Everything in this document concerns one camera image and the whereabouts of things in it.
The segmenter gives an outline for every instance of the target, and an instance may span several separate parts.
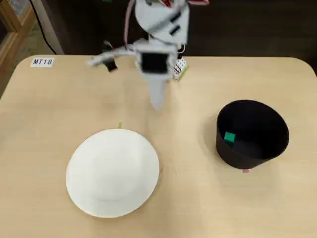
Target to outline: green cube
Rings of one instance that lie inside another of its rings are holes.
[[[228,131],[226,131],[225,135],[224,135],[224,140],[226,141],[230,141],[230,142],[234,142],[234,138],[236,137],[236,134],[230,133]]]

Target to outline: dark background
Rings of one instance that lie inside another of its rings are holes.
[[[8,33],[8,31],[7,31],[6,27],[4,26],[4,24],[0,20],[0,44],[4,40],[7,33]]]
[[[295,57],[317,72],[317,1],[210,0],[191,6],[188,56]],[[128,0],[43,0],[66,54],[123,44]],[[144,37],[131,15],[129,41]]]

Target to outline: small green object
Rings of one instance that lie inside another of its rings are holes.
[[[226,131],[225,135],[224,135],[224,140],[226,141],[230,141],[230,142],[234,142],[234,138],[236,137],[236,134],[230,133],[228,131]]]
[[[182,75],[180,76],[180,78],[178,79],[178,81],[183,78],[183,76],[185,75],[185,73],[186,73],[186,71],[188,70],[188,68],[189,68],[189,66],[186,67],[185,71],[182,73]]]

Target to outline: sticker on robot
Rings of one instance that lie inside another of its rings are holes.
[[[34,58],[30,67],[52,67],[54,58]]]

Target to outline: wooden cabinet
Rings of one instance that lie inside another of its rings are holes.
[[[16,13],[8,0],[0,1],[0,76],[9,70],[8,66],[34,19],[33,10],[29,5]]]

